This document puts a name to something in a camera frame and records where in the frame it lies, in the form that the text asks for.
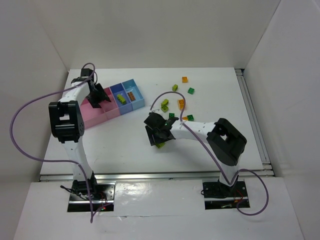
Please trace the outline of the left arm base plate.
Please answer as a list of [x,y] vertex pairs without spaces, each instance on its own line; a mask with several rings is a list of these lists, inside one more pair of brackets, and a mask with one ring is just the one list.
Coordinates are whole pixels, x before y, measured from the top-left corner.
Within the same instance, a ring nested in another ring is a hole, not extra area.
[[[91,193],[93,212],[113,212],[115,199],[115,183],[98,184],[96,192]],[[75,193],[68,188],[69,200],[67,206],[68,213],[90,212],[90,202],[87,193]]]

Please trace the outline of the orange lego brick top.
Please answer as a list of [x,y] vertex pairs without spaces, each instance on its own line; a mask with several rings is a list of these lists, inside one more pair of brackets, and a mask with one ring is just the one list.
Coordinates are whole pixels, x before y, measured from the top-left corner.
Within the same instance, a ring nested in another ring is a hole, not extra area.
[[188,82],[188,78],[186,76],[183,76],[181,79],[182,79],[182,83],[187,83]]

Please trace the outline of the yellow rounded lego brick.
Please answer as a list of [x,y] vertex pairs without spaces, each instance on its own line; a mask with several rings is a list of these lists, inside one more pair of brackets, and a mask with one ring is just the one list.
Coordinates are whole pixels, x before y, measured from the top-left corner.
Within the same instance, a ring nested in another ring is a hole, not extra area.
[[180,111],[186,108],[186,101],[184,99],[178,99],[177,104]]

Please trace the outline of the lime lego brick curved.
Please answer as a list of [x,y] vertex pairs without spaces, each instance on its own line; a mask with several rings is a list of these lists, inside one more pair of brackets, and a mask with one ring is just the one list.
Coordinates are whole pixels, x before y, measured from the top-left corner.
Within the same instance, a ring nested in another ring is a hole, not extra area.
[[164,147],[165,146],[165,142],[162,142],[162,143],[157,143],[156,144],[156,147],[158,148],[158,149],[161,149],[162,147]]

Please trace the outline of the brown lego brick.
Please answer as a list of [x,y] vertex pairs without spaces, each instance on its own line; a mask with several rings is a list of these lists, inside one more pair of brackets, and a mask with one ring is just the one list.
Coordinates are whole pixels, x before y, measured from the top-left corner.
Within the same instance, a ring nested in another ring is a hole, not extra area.
[[136,98],[135,98],[135,96],[134,96],[134,94],[130,91],[130,92],[128,92],[127,93],[127,95],[128,95],[128,97],[129,97],[129,99],[130,99],[130,101],[131,102],[133,102],[133,101],[135,101],[136,100]]

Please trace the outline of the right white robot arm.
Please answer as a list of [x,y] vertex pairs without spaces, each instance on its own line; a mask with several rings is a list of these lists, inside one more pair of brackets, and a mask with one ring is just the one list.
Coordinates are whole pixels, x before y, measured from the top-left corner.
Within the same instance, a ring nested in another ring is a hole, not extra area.
[[247,139],[227,119],[195,122],[178,117],[164,119],[160,114],[151,112],[144,124],[151,146],[170,140],[198,141],[220,170],[219,190],[224,194],[234,190],[239,177],[239,160]]

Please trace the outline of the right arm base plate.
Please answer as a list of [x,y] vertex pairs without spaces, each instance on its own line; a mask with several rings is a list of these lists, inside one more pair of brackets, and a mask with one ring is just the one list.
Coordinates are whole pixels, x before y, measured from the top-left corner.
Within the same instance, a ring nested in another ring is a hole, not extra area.
[[247,187],[244,181],[237,181],[234,186],[227,186],[219,181],[207,181],[202,183],[204,207],[206,210],[224,210],[249,208],[250,201]]

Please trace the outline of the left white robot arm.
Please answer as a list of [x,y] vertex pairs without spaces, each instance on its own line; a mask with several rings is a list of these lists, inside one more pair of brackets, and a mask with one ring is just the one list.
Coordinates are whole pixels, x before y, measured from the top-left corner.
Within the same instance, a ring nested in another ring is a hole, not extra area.
[[73,194],[96,193],[98,184],[94,171],[89,166],[84,146],[85,123],[80,105],[87,100],[92,108],[100,109],[101,103],[110,102],[101,84],[95,82],[95,71],[82,68],[80,76],[71,81],[71,89],[56,102],[48,105],[52,135],[64,147],[73,167]]

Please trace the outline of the long lime lego brick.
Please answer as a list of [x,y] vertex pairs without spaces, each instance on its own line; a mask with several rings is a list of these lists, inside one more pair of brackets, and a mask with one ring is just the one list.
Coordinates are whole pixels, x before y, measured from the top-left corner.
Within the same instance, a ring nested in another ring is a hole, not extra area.
[[126,99],[121,94],[117,95],[117,99],[122,105],[125,105],[127,103]]

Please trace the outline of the small green lego brick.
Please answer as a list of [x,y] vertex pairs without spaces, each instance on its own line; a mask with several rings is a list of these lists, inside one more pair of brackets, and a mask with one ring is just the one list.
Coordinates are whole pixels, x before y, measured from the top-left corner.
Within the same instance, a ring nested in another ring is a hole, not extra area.
[[190,122],[193,122],[193,121],[194,121],[194,117],[193,117],[192,114],[187,115],[186,117],[187,117],[187,120],[188,120],[188,121],[190,121]]

